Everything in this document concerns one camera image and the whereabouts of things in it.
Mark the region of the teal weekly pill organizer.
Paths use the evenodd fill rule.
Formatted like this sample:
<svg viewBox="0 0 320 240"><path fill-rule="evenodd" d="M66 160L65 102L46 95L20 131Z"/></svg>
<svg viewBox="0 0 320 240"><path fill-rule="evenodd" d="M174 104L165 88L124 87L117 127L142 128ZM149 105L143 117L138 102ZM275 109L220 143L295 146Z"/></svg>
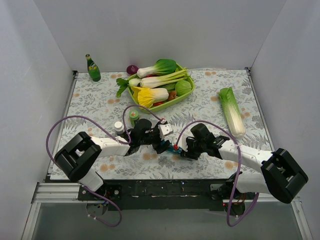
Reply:
<svg viewBox="0 0 320 240"><path fill-rule="evenodd" d="M178 152L177 149L178 149L178 148L175 148L175 147L174 147L174 144L172 144L172 143L170 142L170 147L169 147L166 151L169 151L169 152L171 152L171 153L180 155L181 152Z"/></svg>

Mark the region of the white pill bottle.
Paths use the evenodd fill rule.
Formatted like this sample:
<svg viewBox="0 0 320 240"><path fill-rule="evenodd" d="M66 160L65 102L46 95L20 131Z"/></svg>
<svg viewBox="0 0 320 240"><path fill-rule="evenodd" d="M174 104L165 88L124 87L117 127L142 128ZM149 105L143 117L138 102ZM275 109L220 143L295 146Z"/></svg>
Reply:
<svg viewBox="0 0 320 240"><path fill-rule="evenodd" d="M115 133L118 136L123 137L125 134L123 123L121 121L116 121L113 126L114 126Z"/></svg>

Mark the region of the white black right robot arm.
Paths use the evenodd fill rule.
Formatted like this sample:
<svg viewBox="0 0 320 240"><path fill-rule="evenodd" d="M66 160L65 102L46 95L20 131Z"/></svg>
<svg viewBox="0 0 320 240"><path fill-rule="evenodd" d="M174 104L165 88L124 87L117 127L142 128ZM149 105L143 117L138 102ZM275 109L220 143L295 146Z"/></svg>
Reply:
<svg viewBox="0 0 320 240"><path fill-rule="evenodd" d="M268 151L238 145L229 137L214 136L201 121L191 128L191 133L191 137L179 135L173 146L181 151L182 157L196 160L206 153L256 171L252 174L235 173L226 181L223 190L232 199L252 192L270 194L289 204L309 180L292 155L283 148Z"/></svg>

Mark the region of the floral table mat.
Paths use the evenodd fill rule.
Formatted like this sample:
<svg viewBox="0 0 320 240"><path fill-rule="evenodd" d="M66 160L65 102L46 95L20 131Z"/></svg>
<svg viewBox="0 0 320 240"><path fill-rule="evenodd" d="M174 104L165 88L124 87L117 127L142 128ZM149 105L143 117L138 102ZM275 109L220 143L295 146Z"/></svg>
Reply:
<svg viewBox="0 0 320 240"><path fill-rule="evenodd" d="M228 130L218 96L222 88L231 87L246 128L239 143L259 150L271 150L267 130L256 101L246 70L194 69L189 74L194 81L193 92L183 101L157 112L142 112L142 118L157 123L166 119L173 128L169 140L179 134L190 136L185 129L195 120L205 120L208 129L216 136ZM87 73L79 73L68 105L68 119L56 142L60 150L77 133L86 132L91 137L107 137L114 134L114 123L129 115L133 100L128 91L116 97L116 79L126 79L124 72L104 72L99 82L91 80ZM153 148L142 146L133 155L98 158L92 168L104 179L213 179L228 178L237 170L237 163L202 154L197 160L188 160L178 154L165 151L157 154Z"/></svg>

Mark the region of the lime green plastic basket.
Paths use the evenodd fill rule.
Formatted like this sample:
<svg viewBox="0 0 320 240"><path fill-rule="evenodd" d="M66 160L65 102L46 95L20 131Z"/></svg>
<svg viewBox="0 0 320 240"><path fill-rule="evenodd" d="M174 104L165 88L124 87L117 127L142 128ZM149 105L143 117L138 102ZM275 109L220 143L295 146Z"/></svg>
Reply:
<svg viewBox="0 0 320 240"><path fill-rule="evenodd" d="M116 82L117 97L128 90L136 105L154 113L183 101L195 89L187 69L172 59L159 59L153 66L138 69L127 80L118 78Z"/></svg>

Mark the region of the green lidded small bottle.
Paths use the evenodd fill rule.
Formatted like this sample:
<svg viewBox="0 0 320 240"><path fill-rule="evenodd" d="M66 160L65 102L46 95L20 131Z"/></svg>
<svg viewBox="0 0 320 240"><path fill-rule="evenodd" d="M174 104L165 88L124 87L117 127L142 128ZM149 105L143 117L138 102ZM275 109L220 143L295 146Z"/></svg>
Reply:
<svg viewBox="0 0 320 240"><path fill-rule="evenodd" d="M131 126L134 128L136 125L136 122L140 119L140 114L137 110L131 110L129 112L129 120Z"/></svg>

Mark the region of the red pepper toy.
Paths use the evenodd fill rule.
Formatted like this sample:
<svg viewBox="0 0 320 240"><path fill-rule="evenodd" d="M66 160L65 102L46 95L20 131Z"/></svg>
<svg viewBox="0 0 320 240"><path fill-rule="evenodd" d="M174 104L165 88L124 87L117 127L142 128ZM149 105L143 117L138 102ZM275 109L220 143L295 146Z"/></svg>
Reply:
<svg viewBox="0 0 320 240"><path fill-rule="evenodd" d="M160 106L162 104L164 104L165 102L161 101L161 102L156 102L153 104L154 107Z"/></svg>

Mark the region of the yellow bok choy toy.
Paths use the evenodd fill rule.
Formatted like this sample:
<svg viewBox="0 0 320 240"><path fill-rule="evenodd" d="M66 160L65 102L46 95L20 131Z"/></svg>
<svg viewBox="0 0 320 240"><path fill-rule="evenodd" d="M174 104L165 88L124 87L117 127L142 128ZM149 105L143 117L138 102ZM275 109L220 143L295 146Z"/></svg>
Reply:
<svg viewBox="0 0 320 240"><path fill-rule="evenodd" d="M132 86L131 90L133 92L133 98L135 101L148 109L150 109L153 104L164 102L169 98L169 93L165 88L145 88Z"/></svg>

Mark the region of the napa cabbage toy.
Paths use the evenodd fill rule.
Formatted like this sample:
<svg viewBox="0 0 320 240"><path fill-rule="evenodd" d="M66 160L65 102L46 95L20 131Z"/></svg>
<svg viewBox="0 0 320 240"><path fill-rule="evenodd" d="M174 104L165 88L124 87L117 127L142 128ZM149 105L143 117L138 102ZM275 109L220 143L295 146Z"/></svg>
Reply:
<svg viewBox="0 0 320 240"><path fill-rule="evenodd" d="M233 89L231 87L222 88L218 95L230 133L235 138L242 138L246 134L246 128Z"/></svg>

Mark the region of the celery stalk toy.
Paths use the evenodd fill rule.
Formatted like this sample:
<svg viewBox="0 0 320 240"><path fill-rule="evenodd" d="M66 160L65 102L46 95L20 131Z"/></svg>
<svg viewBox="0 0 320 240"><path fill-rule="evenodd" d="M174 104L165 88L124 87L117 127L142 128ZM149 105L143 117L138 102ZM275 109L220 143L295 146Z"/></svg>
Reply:
<svg viewBox="0 0 320 240"><path fill-rule="evenodd" d="M117 78L116 83L119 86L119 90L116 93L116 97L120 98L122 93L131 87L141 87L141 88L156 88L164 86L167 84L172 84L180 80L186 80L188 77L187 69L183 68L182 70L175 71L171 74L163 76L151 76L144 78L132 78L132 79L123 79Z"/></svg>

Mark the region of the round green cabbage toy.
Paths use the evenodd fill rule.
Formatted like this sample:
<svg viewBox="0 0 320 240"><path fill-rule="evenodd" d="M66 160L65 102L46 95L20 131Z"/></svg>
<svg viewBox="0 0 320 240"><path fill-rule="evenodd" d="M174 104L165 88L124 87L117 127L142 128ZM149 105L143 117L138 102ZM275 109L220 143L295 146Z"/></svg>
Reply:
<svg viewBox="0 0 320 240"><path fill-rule="evenodd" d="M192 89L192 86L187 80L179 80L175 84L175 91L178 97L190 92L191 89Z"/></svg>

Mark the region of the purple onion toy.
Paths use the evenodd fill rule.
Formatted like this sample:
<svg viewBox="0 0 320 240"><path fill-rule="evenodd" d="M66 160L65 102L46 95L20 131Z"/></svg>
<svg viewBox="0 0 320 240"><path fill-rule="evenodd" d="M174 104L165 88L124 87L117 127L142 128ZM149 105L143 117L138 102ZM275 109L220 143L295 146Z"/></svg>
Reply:
<svg viewBox="0 0 320 240"><path fill-rule="evenodd" d="M135 66L135 65L129 65L127 68L126 68L126 72L129 74L129 75L134 75L137 73L138 71L138 67Z"/></svg>

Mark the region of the green bok choy toy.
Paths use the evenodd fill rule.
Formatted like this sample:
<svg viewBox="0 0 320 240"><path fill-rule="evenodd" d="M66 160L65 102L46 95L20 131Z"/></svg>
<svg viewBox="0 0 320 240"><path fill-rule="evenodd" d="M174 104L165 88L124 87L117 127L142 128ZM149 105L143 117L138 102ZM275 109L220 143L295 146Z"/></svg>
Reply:
<svg viewBox="0 0 320 240"><path fill-rule="evenodd" d="M174 60L159 59L153 66L139 68L136 74L141 79L150 75L164 76L172 74L176 68L177 63Z"/></svg>

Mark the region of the green glass bottle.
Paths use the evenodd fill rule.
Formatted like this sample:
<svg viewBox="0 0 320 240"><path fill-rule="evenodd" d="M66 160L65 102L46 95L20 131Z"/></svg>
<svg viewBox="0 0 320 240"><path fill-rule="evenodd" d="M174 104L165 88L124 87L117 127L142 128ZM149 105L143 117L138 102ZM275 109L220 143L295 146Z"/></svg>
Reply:
<svg viewBox="0 0 320 240"><path fill-rule="evenodd" d="M96 63L92 60L91 56L89 54L85 55L86 61L87 61L87 71L90 76L90 78L94 82L98 82L101 80L101 73L96 65Z"/></svg>

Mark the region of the black front mounting rail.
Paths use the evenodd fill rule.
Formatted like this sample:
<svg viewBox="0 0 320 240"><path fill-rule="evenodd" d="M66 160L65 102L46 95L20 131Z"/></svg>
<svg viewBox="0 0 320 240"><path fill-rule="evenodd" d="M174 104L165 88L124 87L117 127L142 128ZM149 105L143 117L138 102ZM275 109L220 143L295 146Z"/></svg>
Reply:
<svg viewBox="0 0 320 240"><path fill-rule="evenodd" d="M225 179L106 180L96 194L83 186L77 199L86 203L113 201L121 210L203 209L223 212L228 198L215 199Z"/></svg>

